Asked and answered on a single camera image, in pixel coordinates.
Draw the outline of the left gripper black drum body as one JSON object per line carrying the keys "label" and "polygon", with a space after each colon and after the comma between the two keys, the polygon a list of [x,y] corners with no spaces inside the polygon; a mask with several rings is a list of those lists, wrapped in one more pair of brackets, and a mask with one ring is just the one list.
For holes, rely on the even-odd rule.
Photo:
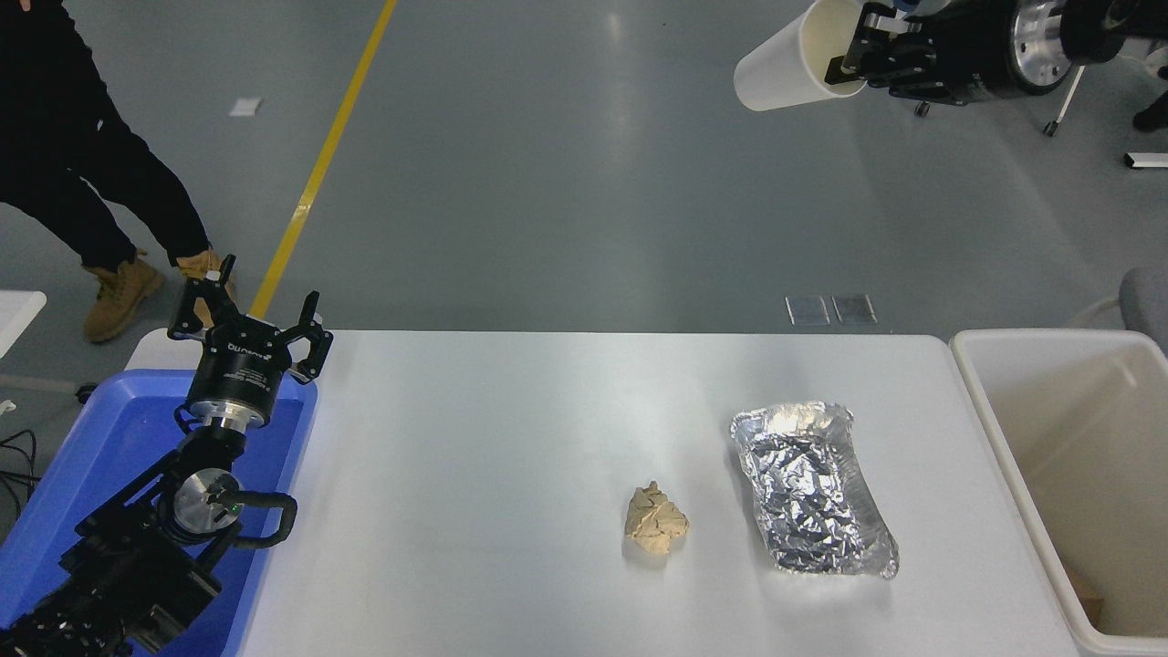
{"label": "left gripper black drum body", "polygon": [[186,407],[231,402],[250,412],[272,412],[285,369],[288,347],[278,340],[280,328],[243,318],[215,324],[202,344]]}

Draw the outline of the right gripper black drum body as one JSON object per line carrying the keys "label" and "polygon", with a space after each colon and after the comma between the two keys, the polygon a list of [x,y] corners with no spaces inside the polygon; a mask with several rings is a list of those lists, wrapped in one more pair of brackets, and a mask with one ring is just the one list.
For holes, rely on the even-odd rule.
{"label": "right gripper black drum body", "polygon": [[936,50],[936,67],[953,99],[1016,99],[1017,76],[1008,62],[1011,1],[951,1],[922,18],[923,36]]}

